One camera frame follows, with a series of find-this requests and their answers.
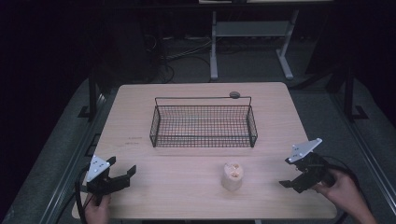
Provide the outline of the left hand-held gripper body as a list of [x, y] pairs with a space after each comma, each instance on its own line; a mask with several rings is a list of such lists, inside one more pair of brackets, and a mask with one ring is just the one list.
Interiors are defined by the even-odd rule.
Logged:
[[111, 194], [130, 187], [130, 179], [127, 175], [110, 177], [110, 165], [107, 160], [93, 155], [86, 177], [87, 191], [96, 197], [96, 204], [99, 205], [105, 195]]

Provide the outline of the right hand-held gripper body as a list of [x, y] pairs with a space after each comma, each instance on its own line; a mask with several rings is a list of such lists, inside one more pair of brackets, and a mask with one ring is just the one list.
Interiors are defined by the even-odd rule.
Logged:
[[317, 183], [323, 182], [328, 187], [335, 183], [335, 179], [329, 172], [330, 164], [324, 160], [314, 149], [322, 143], [321, 138], [306, 141], [291, 147], [291, 154], [285, 159], [287, 164], [298, 165], [302, 172], [292, 181], [295, 187], [292, 188], [298, 193], [311, 189]]

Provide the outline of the person's left hand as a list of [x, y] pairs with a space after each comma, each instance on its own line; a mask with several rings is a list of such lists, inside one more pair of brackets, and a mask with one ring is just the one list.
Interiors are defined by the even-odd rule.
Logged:
[[84, 215], [87, 224], [108, 224], [110, 218], [109, 205], [111, 196], [105, 195], [99, 205], [96, 204], [96, 197], [89, 193], [85, 201]]

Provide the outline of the person's right hand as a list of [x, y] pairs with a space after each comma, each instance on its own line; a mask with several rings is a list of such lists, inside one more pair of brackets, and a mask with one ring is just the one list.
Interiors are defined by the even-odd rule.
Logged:
[[331, 187], [316, 184], [312, 189], [350, 215], [362, 210], [365, 206], [364, 200], [351, 177], [333, 169], [330, 170], [330, 174], [335, 179]]

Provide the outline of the small beige cup object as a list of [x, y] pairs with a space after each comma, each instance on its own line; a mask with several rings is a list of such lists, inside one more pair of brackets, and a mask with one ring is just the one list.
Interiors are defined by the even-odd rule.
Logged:
[[244, 169], [237, 162], [227, 162], [223, 166], [221, 185], [228, 191], [236, 191], [242, 187]]

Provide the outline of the black metal stand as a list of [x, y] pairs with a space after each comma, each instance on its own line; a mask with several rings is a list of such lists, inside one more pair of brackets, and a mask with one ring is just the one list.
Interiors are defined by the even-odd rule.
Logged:
[[94, 120], [96, 113], [97, 113], [97, 84], [96, 84], [96, 72], [91, 70], [88, 76], [88, 85], [89, 85], [89, 104], [84, 105], [79, 113], [79, 118], [86, 118], [88, 122]]
[[350, 122], [356, 119], [368, 119], [367, 114], [360, 105], [353, 104], [354, 74], [350, 65], [345, 71], [344, 114]]

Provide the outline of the metal floor rail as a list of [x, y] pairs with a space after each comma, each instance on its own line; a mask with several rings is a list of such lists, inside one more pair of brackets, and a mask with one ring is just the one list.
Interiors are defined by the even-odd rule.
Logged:
[[361, 119], [362, 113], [359, 115], [349, 116], [343, 108], [343, 102], [341, 99], [331, 94], [330, 98], [335, 108], [341, 114], [344, 123], [346, 124], [349, 132], [352, 134], [355, 143], [358, 145], [363, 160], [367, 165], [368, 169], [372, 173], [375, 183], [378, 185], [382, 195], [384, 196], [390, 210], [393, 215], [396, 216], [396, 189], [391, 185], [388, 177], [384, 173], [382, 167], [380, 166], [378, 159], [373, 154], [368, 143], [363, 139], [361, 131], [359, 130], [356, 121]]
[[106, 97], [100, 93], [90, 100], [90, 104], [80, 109], [80, 119], [83, 127], [78, 134], [78, 143], [72, 147], [71, 156], [66, 165], [61, 166], [60, 180], [51, 194], [49, 203], [40, 218], [39, 224], [56, 224], [62, 217], [64, 210], [75, 198], [75, 182], [81, 183], [81, 176], [88, 169], [89, 159], [94, 152], [100, 134], [97, 132], [97, 117], [101, 116]]

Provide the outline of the white metal table frame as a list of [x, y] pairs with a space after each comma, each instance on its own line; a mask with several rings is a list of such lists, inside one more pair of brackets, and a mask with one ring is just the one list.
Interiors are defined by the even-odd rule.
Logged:
[[[279, 61], [284, 77], [293, 80], [293, 73], [287, 60], [287, 51], [290, 40], [298, 21], [299, 14], [304, 7], [309, 4], [330, 4], [332, 0], [226, 0], [226, 4], [221, 4], [219, 0], [199, 0], [199, 3], [213, 7], [211, 12], [211, 50], [209, 53], [210, 78], [219, 78], [217, 42], [221, 37], [282, 37], [283, 45], [276, 50], [276, 57]], [[265, 19], [262, 21], [225, 21], [219, 19], [220, 7], [233, 7], [237, 11], [248, 11], [248, 7], [258, 9], [259, 7], [280, 7], [280, 11], [290, 7], [290, 16], [287, 20], [277, 21]]]

